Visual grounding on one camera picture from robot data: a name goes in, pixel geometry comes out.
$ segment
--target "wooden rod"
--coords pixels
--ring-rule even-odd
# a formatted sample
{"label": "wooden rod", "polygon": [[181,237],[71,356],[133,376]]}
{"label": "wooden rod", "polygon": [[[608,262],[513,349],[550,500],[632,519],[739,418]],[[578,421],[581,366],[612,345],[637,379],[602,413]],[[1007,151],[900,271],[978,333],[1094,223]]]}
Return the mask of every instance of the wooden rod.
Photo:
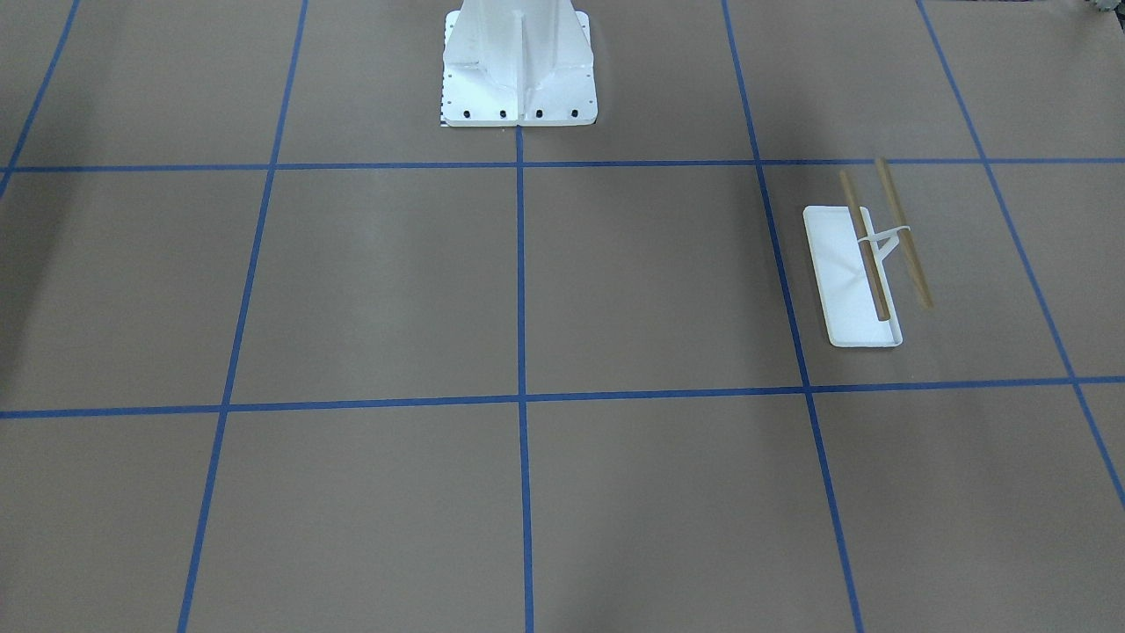
{"label": "wooden rod", "polygon": [[[852,228],[855,229],[855,238],[863,239],[867,236],[867,227],[863,223],[860,202],[856,201],[855,197],[855,186],[852,184],[852,177],[848,175],[847,170],[840,170],[840,184],[844,186],[844,196],[847,197],[847,208],[852,211]],[[860,242],[860,254],[863,255],[863,270],[867,273],[871,299],[875,301],[875,314],[879,315],[880,322],[890,322],[891,310],[886,306],[883,283],[879,280],[879,269],[875,268],[875,251],[872,248],[870,239]]]}
{"label": "wooden rod", "polygon": [[[902,200],[899,199],[899,190],[894,187],[894,180],[891,179],[891,168],[886,164],[886,159],[880,157],[876,160],[875,168],[879,169],[879,179],[883,182],[883,193],[886,195],[886,202],[891,206],[891,212],[894,214],[894,221],[899,226],[904,226],[907,224],[907,215],[902,210]],[[914,232],[900,230],[899,243],[902,244],[902,253],[907,257],[910,280],[915,283],[918,300],[922,307],[927,309],[933,308],[934,295],[929,291],[929,282],[926,281],[926,273],[922,271],[921,261],[918,259],[918,250],[914,243]]]}

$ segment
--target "white holder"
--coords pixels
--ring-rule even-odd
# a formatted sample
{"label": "white holder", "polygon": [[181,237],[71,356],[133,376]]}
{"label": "white holder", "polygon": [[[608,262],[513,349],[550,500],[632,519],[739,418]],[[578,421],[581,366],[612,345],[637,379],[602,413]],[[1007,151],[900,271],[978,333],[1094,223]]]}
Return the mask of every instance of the white holder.
{"label": "white holder", "polygon": [[[812,266],[825,310],[828,341],[836,347],[898,347],[902,331],[886,282],[883,260],[899,245],[898,226],[875,233],[867,207],[860,207],[866,237],[856,238],[855,227],[846,206],[808,206],[804,208],[804,230],[809,235]],[[888,322],[880,322],[872,301],[872,290],[863,266],[860,242],[870,241],[875,254],[875,270],[886,297]]]}
{"label": "white holder", "polygon": [[590,125],[597,118],[590,17],[570,0],[465,0],[446,16],[441,121]]}

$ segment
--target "blue grid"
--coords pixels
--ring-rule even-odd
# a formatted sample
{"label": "blue grid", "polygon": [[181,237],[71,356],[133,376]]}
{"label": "blue grid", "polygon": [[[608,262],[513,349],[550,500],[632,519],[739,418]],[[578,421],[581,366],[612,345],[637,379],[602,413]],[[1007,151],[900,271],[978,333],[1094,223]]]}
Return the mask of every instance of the blue grid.
{"label": "blue grid", "polygon": [[[474,406],[474,405],[496,405],[515,404],[519,407],[519,435],[520,435],[520,465],[521,465],[521,497],[523,510],[523,558],[524,558],[524,614],[525,631],[534,631],[534,591],[533,591],[533,568],[532,568],[532,522],[531,522],[531,476],[529,461],[529,436],[528,436],[528,404],[530,403],[561,403],[561,401],[597,401],[597,400],[648,400],[648,399],[690,399],[690,398],[735,398],[735,397],[768,397],[768,396],[795,396],[803,395],[811,431],[817,449],[817,456],[820,463],[824,479],[825,495],[831,515],[832,527],[836,534],[837,548],[840,558],[840,566],[844,573],[849,604],[853,614],[854,626],[857,633],[863,633],[863,617],[860,607],[855,582],[850,571],[850,563],[847,555],[847,545],[844,536],[844,526],[836,504],[831,472],[820,433],[817,417],[814,395],[818,394],[861,394],[861,392],[890,392],[890,391],[925,391],[925,390],[965,390],[965,389],[1019,389],[1035,387],[1069,386],[1073,389],[1079,407],[1089,426],[1107,473],[1115,487],[1118,500],[1125,507],[1125,489],[1123,489],[1120,478],[1108,454],[1100,431],[1092,413],[1087,405],[1082,386],[1090,385],[1125,385],[1125,376],[1097,376],[1078,377],[1071,365],[1070,359],[1063,345],[1062,337],[1054,324],[1050,307],[1043,290],[1036,279],[1030,259],[1028,257],[1019,233],[1016,228],[1011,214],[1008,210],[1004,193],[992,170],[993,164],[1123,164],[1125,156],[1070,156],[1070,157],[996,157],[989,156],[980,137],[975,125],[970,116],[968,106],[961,94],[956,80],[942,48],[936,29],[926,10],[924,0],[915,0],[926,29],[934,44],[935,52],[942,63],[943,71],[951,89],[957,100],[957,105],[964,117],[965,125],[972,136],[978,155],[974,157],[956,159],[932,159],[932,157],[892,157],[891,163],[898,164],[980,164],[988,174],[992,191],[1000,205],[1005,221],[1008,226],[1012,242],[1019,253],[1024,270],[1032,283],[1036,299],[1043,311],[1044,319],[1051,332],[1055,349],[1065,368],[1066,376],[1060,378],[1043,379],[1004,379],[982,381],[933,381],[933,382],[906,382],[906,383],[866,383],[866,385],[812,385],[809,380],[808,367],[801,346],[800,332],[796,324],[796,316],[793,308],[792,295],[785,273],[785,264],[777,237],[776,224],[773,216],[773,208],[770,199],[770,191],[765,178],[765,166],[783,165],[866,165],[873,164],[874,159],[765,159],[762,157],[757,134],[754,127],[754,118],[750,110],[749,97],[746,88],[745,76],[741,70],[741,62],[738,54],[734,27],[730,18],[728,0],[720,0],[726,21],[728,42],[730,45],[731,60],[736,79],[738,81],[739,93],[742,101],[744,115],[746,118],[747,134],[752,146],[752,159],[745,160],[618,160],[618,161],[526,161],[524,160],[523,129],[515,129],[515,160],[514,161],[486,161],[486,162],[279,162],[281,138],[285,132],[286,115],[289,107],[289,98],[292,91],[294,78],[297,71],[297,62],[300,53],[300,42],[305,27],[305,18],[308,10],[308,0],[302,0],[300,15],[297,21],[296,35],[290,54],[289,71],[286,79],[285,92],[282,94],[281,107],[278,114],[277,129],[274,134],[273,148],[268,163],[215,163],[215,164],[110,164],[110,165],[19,165],[19,156],[26,144],[28,134],[35,121],[35,116],[39,110],[46,94],[48,84],[54,74],[55,67],[63,53],[66,39],[74,24],[81,0],[73,0],[66,20],[60,34],[51,62],[44,74],[43,81],[36,92],[32,108],[25,119],[16,146],[2,168],[2,179],[0,179],[0,197],[7,190],[11,177],[16,173],[73,173],[73,172],[161,172],[161,171],[264,171],[266,183],[262,191],[261,206],[259,208],[258,224],[255,226],[254,241],[251,248],[251,256],[246,270],[246,279],[243,288],[242,302],[238,311],[237,325],[231,350],[231,359],[223,392],[223,398],[218,405],[182,405],[182,406],[160,406],[160,407],[117,407],[117,408],[89,408],[89,409],[40,409],[40,410],[14,410],[0,412],[0,419],[10,421],[35,421],[51,418],[71,417],[107,417],[107,416],[169,416],[190,414],[217,415],[215,440],[213,444],[210,462],[208,465],[207,479],[204,489],[204,498],[199,512],[196,539],[192,546],[191,560],[188,577],[184,586],[183,602],[181,605],[178,631],[184,633],[188,629],[188,621],[191,611],[191,600],[195,590],[195,582],[198,573],[199,560],[202,552],[204,537],[207,528],[207,518],[210,500],[214,494],[215,479],[218,471],[219,458],[222,453],[223,436],[226,427],[227,416],[231,413],[252,412],[299,412],[299,410],[331,410],[331,409],[379,409],[379,408],[407,408],[407,407],[447,407],[447,406]],[[782,293],[785,302],[786,315],[790,325],[790,333],[793,341],[794,354],[801,376],[800,386],[775,387],[775,388],[742,388],[742,389],[692,389],[692,390],[655,390],[655,391],[606,391],[606,392],[560,392],[560,394],[529,394],[526,389],[526,336],[525,336],[525,251],[524,251],[524,171],[526,169],[544,168],[613,168],[613,166],[753,166],[759,183],[763,205],[770,228],[771,243],[777,266],[777,274],[781,281]],[[269,210],[270,195],[274,175],[278,171],[294,170],[381,170],[381,169],[514,169],[516,173],[516,277],[518,277],[518,377],[519,388],[514,395],[496,396],[470,396],[449,398],[405,398],[405,399],[370,399],[370,400],[338,400],[338,401],[303,401],[303,403],[259,403],[259,404],[232,404],[232,392],[234,388],[235,374],[237,372],[238,355],[241,351],[242,336],[246,325],[246,315],[250,308],[251,292],[253,290],[254,274],[258,264],[258,254],[261,247],[261,239]]]}

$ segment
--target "floor tile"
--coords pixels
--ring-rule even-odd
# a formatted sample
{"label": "floor tile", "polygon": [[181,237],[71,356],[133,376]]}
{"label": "floor tile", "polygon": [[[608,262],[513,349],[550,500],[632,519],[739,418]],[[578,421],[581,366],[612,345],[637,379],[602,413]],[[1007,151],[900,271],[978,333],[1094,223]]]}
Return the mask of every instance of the floor tile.
{"label": "floor tile", "polygon": [[191,630],[520,631],[514,406],[230,418]]}
{"label": "floor tile", "polygon": [[[1059,378],[1065,370],[1024,273],[984,169],[892,165],[915,229],[935,308],[917,298],[901,252],[886,260],[902,328],[898,349],[838,349],[828,342],[809,241],[807,205],[843,205],[838,166],[771,166],[777,218],[801,342],[816,385]],[[873,165],[848,166],[876,228],[892,215]]]}
{"label": "floor tile", "polygon": [[1082,0],[927,2],[990,156],[1119,156],[1125,37]]}
{"label": "floor tile", "polygon": [[580,0],[590,15],[597,123],[528,132],[528,160],[747,159],[719,2]]}
{"label": "floor tile", "polygon": [[849,631],[801,397],[533,405],[537,631]]}
{"label": "floor tile", "polygon": [[800,385],[750,168],[526,173],[528,389]]}
{"label": "floor tile", "polygon": [[81,4],[20,164],[268,162],[299,4]]}
{"label": "floor tile", "polygon": [[511,128],[441,126],[448,0],[309,3],[281,160],[511,161]]}
{"label": "floor tile", "polygon": [[1074,371],[1125,374],[1125,164],[994,170]]}
{"label": "floor tile", "polygon": [[767,159],[975,156],[914,2],[734,2]]}
{"label": "floor tile", "polygon": [[176,627],[214,416],[0,422],[0,631]]}
{"label": "floor tile", "polygon": [[1125,477],[1125,385],[1083,386],[1082,394],[1117,477]]}
{"label": "floor tile", "polygon": [[0,200],[0,408],[223,396],[262,173],[20,173]]}
{"label": "floor tile", "polygon": [[238,403],[516,391],[507,169],[279,173]]}
{"label": "floor tile", "polygon": [[0,4],[0,160],[16,148],[43,75],[66,24],[70,0]]}
{"label": "floor tile", "polygon": [[818,396],[867,631],[1125,620],[1125,513],[1068,387]]}

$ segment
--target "white mounting plate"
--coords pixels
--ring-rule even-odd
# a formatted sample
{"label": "white mounting plate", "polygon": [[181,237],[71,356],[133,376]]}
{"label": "white mounting plate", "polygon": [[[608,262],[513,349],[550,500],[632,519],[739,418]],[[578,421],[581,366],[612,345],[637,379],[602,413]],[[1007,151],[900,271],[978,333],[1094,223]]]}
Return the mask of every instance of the white mounting plate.
{"label": "white mounting plate", "polygon": [[[875,234],[871,212],[860,207],[867,234]],[[804,207],[804,230],[817,273],[820,304],[825,309],[828,341],[836,347],[897,347],[902,344],[899,316],[883,262],[875,257],[879,282],[886,296],[890,322],[880,322],[863,269],[860,242],[846,206]]]}
{"label": "white mounting plate", "polygon": [[[446,16],[446,44],[461,11]],[[590,42],[590,16],[575,11],[582,33]],[[479,72],[466,73],[444,67],[441,83],[441,124],[450,127],[524,127],[590,125],[597,119],[597,93],[593,69],[558,69],[549,81],[532,88],[528,111],[516,114],[518,98],[512,89],[490,84]],[[501,117],[503,110],[506,116]]]}

